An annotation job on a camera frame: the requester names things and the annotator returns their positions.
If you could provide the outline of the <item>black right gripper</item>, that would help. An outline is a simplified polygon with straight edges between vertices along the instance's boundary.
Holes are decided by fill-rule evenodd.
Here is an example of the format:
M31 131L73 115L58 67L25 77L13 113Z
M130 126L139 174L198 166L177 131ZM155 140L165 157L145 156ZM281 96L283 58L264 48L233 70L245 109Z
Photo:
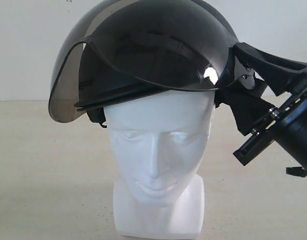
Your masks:
M234 45L234 54L255 70L277 97L286 92L291 96L275 107L246 89L219 91L219 103L230 107L238 131L243 136L252 134L233 155L246 166L276 142L307 167L307 62L279 57L245 42Z

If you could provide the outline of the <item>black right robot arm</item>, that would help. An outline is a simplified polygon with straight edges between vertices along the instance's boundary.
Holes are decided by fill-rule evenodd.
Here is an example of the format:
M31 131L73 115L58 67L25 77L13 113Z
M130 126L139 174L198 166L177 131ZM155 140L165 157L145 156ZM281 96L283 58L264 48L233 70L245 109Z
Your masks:
M237 83L221 90L220 101L232 111L238 131L250 138L233 155L246 166L271 143L278 143L298 163L288 175L307 176L307 62L259 50L245 42L233 47L248 70L256 71L255 87Z

